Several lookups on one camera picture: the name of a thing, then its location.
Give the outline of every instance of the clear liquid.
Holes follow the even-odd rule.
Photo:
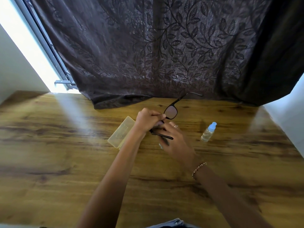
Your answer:
[[[209,139],[211,138],[213,133],[214,133],[214,131],[211,132],[210,130],[206,129],[205,132],[203,133],[203,135],[201,136],[201,140],[204,142],[209,141]]]

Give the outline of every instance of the brown curtain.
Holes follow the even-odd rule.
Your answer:
[[[31,1],[95,108],[187,92],[262,105],[288,94],[304,71],[285,54],[303,39],[296,0]],[[288,35],[294,9],[302,23]]]

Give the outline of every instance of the jeans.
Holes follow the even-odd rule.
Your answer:
[[[198,226],[193,226],[191,224],[184,223],[183,220],[180,220],[179,218],[176,218],[169,222],[164,222],[162,224],[149,226],[147,228],[161,228],[163,226],[169,226],[169,227],[186,227],[186,228],[199,228]]]

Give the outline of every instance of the wooden table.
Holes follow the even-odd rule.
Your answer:
[[[0,223],[75,226],[118,150],[107,143],[143,107],[164,111],[173,99],[94,110],[82,95],[17,92],[0,106]],[[275,227],[304,225],[304,162],[263,107],[182,100],[175,122],[197,152]],[[211,122],[215,134],[200,136]],[[140,145],[119,228],[181,218],[229,227],[207,193],[147,134]]]

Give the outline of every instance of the eyeglasses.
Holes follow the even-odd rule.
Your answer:
[[[185,95],[181,96],[179,99],[175,100],[173,103],[171,103],[164,111],[164,114],[166,115],[166,119],[174,119],[176,116],[177,116],[177,108],[175,107],[175,103],[179,102],[181,99],[183,99],[187,94],[195,94],[195,95],[198,95],[198,96],[203,96],[203,95],[200,95],[200,94],[197,94],[197,93],[194,93],[194,92],[189,92],[189,93],[186,93]],[[164,138],[168,138],[168,139],[171,139],[173,140],[172,137],[170,136],[167,136],[167,135],[163,135],[163,134],[157,134],[157,133],[154,133],[153,132],[153,129],[156,129],[159,125],[161,124],[164,124],[164,121],[159,121],[152,129],[150,129],[150,132],[152,135],[159,135],[161,137],[164,137]]]

